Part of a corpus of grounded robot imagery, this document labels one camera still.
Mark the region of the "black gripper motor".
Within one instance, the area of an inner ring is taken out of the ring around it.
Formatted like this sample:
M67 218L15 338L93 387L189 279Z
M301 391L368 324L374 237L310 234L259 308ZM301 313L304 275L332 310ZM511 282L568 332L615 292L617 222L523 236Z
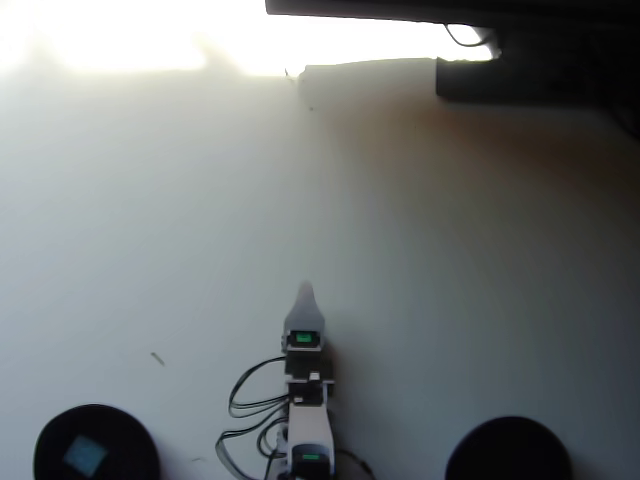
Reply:
M312 284L301 283L294 305L284 320L281 351L319 354L325 347L325 318L315 299Z

